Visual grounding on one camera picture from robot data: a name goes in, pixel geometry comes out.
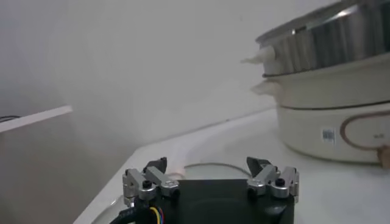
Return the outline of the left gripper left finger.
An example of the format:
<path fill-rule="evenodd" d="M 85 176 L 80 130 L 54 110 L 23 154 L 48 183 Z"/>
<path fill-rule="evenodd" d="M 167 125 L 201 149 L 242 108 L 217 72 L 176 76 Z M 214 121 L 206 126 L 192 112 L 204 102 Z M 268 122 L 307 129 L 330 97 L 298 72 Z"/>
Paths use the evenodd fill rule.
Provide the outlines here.
<path fill-rule="evenodd" d="M 141 170 L 126 169 L 122 175 L 123 202 L 129 207 L 151 205 L 160 198 L 177 201 L 180 197 L 180 183 L 166 172 L 167 157 L 149 161 Z"/>

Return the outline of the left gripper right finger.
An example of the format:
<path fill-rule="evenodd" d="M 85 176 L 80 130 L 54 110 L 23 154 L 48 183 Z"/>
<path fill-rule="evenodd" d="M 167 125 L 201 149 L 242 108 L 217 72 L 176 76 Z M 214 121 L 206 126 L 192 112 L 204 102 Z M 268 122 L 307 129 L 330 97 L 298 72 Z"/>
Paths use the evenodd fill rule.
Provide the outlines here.
<path fill-rule="evenodd" d="M 266 159 L 247 157 L 251 177 L 247 180 L 247 194 L 251 200 L 269 194 L 276 199 L 292 197 L 299 201 L 299 172 L 295 167 L 280 170 Z"/>

